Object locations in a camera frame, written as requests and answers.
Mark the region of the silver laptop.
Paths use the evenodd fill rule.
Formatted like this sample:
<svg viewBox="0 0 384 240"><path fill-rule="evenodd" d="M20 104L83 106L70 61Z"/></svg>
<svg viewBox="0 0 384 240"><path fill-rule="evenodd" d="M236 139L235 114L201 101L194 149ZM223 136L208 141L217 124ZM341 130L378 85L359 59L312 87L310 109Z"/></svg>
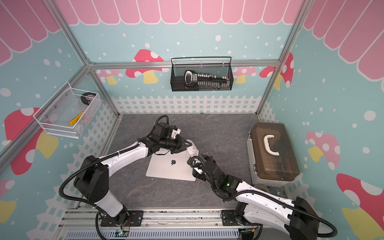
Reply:
<svg viewBox="0 0 384 240"><path fill-rule="evenodd" d="M146 176L194 182L196 178L193 176L193 168L187 163L190 157L187 151L178 154L152 155Z"/></svg>

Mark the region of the white wireless mouse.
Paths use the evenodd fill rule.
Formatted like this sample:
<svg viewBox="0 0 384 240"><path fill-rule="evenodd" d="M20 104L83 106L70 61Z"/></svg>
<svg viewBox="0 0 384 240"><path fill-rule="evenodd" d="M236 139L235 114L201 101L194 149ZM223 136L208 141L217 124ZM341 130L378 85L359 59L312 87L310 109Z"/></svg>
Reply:
<svg viewBox="0 0 384 240"><path fill-rule="evenodd" d="M190 156L191 157L198 156L199 155L199 150L196 147L196 145L193 143L193 141L187 140L187 143L188 143L187 151L190 154Z"/></svg>

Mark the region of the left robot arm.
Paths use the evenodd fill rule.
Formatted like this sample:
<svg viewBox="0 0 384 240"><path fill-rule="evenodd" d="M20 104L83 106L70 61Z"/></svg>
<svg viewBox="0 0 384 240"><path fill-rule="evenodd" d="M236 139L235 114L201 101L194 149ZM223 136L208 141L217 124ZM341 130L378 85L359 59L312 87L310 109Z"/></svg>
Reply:
<svg viewBox="0 0 384 240"><path fill-rule="evenodd" d="M155 122L145 137L119 151L96 158L91 155L84 159L81 168L70 175L59 188L61 198L89 204L102 214L113 218L117 225L129 220L127 208L113 195L109 178L120 169L148 156L174 155L188 160L199 151L191 140L180 135L181 130L169 123L167 115Z"/></svg>

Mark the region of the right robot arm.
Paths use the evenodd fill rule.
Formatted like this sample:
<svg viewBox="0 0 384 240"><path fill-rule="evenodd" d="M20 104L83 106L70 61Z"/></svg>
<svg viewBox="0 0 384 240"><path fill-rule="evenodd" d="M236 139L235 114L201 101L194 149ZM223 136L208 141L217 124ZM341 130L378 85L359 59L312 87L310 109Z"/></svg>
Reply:
<svg viewBox="0 0 384 240"><path fill-rule="evenodd" d="M332 238L338 234L337 228L319 217L303 198L285 199L259 190L225 174L211 156L193 156L187 163L193 176L207 181L216 196L224 202L237 201L234 217L240 225L271 227L292 240Z"/></svg>

